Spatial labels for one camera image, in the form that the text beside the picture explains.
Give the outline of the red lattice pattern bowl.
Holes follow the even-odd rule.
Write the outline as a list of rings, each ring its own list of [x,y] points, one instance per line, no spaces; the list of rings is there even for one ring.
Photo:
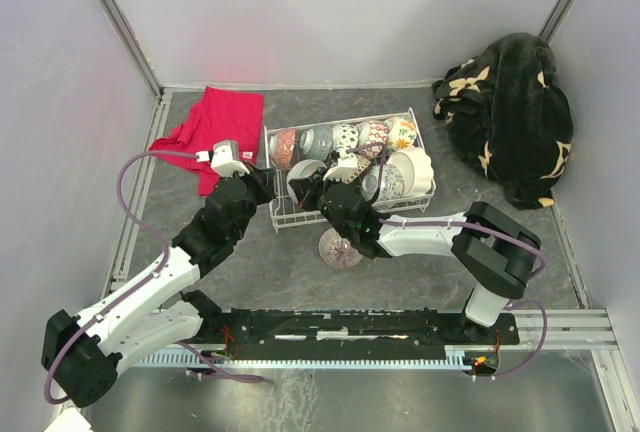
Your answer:
[[[357,125],[358,153],[374,159],[381,152],[387,142],[389,128],[385,122],[379,120],[366,120]]]

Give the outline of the white wire dish rack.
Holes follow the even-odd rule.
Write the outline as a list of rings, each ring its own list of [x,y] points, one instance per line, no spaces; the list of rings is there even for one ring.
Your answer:
[[[393,114],[389,113],[376,116],[349,118],[329,122],[305,124],[295,127],[292,126],[278,129],[269,129],[268,127],[264,126],[265,164],[268,168],[274,168],[276,170],[276,198],[269,203],[269,213],[274,229],[278,231],[279,229],[283,228],[302,226],[306,224],[315,224],[326,221],[326,219],[320,214],[320,212],[305,211],[301,209],[295,203],[295,197],[291,198],[289,192],[287,191],[287,173],[290,172],[290,170],[298,162],[306,159],[319,159],[321,158],[321,153],[325,149],[327,150],[327,156],[325,157],[325,159],[329,161],[326,163],[331,162],[331,153],[334,151],[334,149],[327,148],[328,145],[319,145],[317,147],[311,145],[310,147],[313,150],[310,152],[310,155],[305,155],[305,152],[303,151],[303,135],[305,135],[306,132],[312,129],[319,129],[320,132],[324,133],[325,131],[329,130],[329,128],[331,128],[331,130],[333,131],[334,127],[341,127],[345,124],[356,128],[357,126],[365,122],[386,122],[389,120],[394,121],[394,117],[397,117],[400,122],[407,122],[412,125],[413,131],[411,131],[411,128],[408,128],[408,130],[410,130],[410,132],[408,132],[409,136],[407,136],[409,144],[426,152],[421,132],[417,123],[416,115],[412,107],[409,107],[406,112],[402,113],[398,112]],[[287,130],[294,131],[294,144],[291,148],[291,153],[289,154],[290,158],[288,162],[285,159],[275,159],[274,161],[277,139],[279,135],[282,135],[280,134],[282,131]],[[430,205],[431,199],[435,195],[435,192],[436,182],[433,176],[431,178],[429,189],[424,192],[410,195],[408,197],[389,198],[388,200],[382,200],[381,193],[378,201],[374,202],[373,205],[374,208],[376,208],[376,210],[379,210],[380,212],[400,212],[409,210],[418,210],[420,212],[424,212]]]

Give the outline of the brown square pattern bowl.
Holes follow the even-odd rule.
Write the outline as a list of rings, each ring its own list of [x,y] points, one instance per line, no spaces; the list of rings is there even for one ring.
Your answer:
[[[348,183],[354,183],[359,180],[362,174],[371,167],[371,160],[368,157],[361,154],[355,154],[354,157],[356,159],[356,169],[348,176]]]

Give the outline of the blue triangle pattern bowl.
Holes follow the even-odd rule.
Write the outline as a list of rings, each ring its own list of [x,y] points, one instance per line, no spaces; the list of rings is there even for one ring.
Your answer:
[[[316,125],[301,134],[300,148],[305,159],[325,161],[332,146],[333,131],[329,125]]]

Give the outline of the plain white bowl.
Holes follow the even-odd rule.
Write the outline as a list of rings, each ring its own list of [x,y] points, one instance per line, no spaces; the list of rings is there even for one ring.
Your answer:
[[[294,187],[290,184],[291,180],[308,179],[318,171],[325,171],[327,166],[324,162],[314,159],[304,159],[295,164],[288,172],[286,177],[287,192],[294,205],[299,204],[299,199],[294,191]]]

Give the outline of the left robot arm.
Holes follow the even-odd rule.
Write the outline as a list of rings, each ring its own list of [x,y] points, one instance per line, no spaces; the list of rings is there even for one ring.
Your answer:
[[[152,313],[233,253],[258,207],[274,199],[275,182],[274,169],[245,164],[217,182],[204,207],[144,271],[76,314],[61,309],[52,315],[41,358],[46,401],[87,407],[144,356],[192,337],[215,339],[221,318],[207,308],[180,301],[158,316]]]

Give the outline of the red geometric pattern bowl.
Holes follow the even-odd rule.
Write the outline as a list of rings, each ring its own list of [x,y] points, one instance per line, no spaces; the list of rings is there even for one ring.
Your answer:
[[[404,179],[394,165],[386,164],[383,171],[375,165],[362,178],[360,191],[366,200],[371,200],[375,193],[378,193],[377,202],[398,200],[404,194]]]

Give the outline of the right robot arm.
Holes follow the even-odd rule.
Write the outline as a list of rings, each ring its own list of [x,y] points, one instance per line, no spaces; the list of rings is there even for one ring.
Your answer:
[[[477,282],[458,320],[460,334],[472,343],[494,333],[501,312],[546,266],[540,239],[486,202],[448,216],[411,218],[382,213],[355,185],[325,181],[319,173],[290,179],[288,188],[303,210],[321,213],[367,258],[457,259]]]

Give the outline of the dark scalloped floral bowl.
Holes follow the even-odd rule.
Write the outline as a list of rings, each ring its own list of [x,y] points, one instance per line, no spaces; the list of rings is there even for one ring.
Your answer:
[[[273,165],[280,170],[289,170],[296,142],[294,128],[277,131],[269,139],[269,154]]]

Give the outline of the black diamond pattern bowl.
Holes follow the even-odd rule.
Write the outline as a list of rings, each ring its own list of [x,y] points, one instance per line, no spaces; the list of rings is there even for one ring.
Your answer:
[[[348,150],[358,146],[358,128],[349,123],[339,123],[332,127],[333,149],[339,153],[346,153]]]

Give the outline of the cream scalloped bowl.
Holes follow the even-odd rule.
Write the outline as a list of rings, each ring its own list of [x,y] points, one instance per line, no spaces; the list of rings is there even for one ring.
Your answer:
[[[422,148],[410,146],[398,150],[391,154],[388,163],[401,172],[404,197],[418,197],[431,191],[434,169],[431,158]]]

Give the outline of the orange flower leaf bowl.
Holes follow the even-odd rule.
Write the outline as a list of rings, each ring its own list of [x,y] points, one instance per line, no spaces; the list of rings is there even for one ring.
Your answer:
[[[414,122],[409,118],[394,116],[384,121],[388,128],[387,148],[393,151],[412,146],[417,139]]]

